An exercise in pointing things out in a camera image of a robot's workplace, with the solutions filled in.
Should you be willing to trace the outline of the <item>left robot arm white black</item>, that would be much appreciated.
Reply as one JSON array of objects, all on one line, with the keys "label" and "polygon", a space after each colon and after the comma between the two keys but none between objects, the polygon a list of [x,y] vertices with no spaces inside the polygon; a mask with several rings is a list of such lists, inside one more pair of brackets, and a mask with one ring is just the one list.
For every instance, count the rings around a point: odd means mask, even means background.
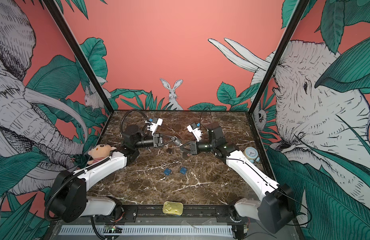
[{"label": "left robot arm white black", "polygon": [[167,144],[165,134],[151,130],[146,134],[137,125],[122,133],[119,148],[109,146],[109,151],[99,161],[77,171],[60,172],[49,191],[44,218],[49,222],[63,220],[70,223],[84,216],[123,216],[122,205],[109,197],[91,197],[87,192],[102,179],[130,165],[139,156],[140,149],[160,148]]}]

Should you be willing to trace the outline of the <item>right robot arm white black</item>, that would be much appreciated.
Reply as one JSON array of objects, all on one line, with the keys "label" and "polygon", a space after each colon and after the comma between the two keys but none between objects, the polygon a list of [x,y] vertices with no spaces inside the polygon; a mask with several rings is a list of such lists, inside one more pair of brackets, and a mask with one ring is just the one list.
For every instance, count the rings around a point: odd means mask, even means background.
[{"label": "right robot arm white black", "polygon": [[268,177],[252,162],[252,157],[240,148],[226,140],[222,127],[215,123],[207,125],[208,138],[202,139],[200,124],[187,126],[195,140],[182,144],[182,152],[190,155],[213,153],[228,167],[233,169],[254,190],[258,201],[240,199],[234,203],[233,209],[239,217],[248,217],[262,222],[272,234],[277,233],[296,217],[294,193],[287,185],[280,185]]}]

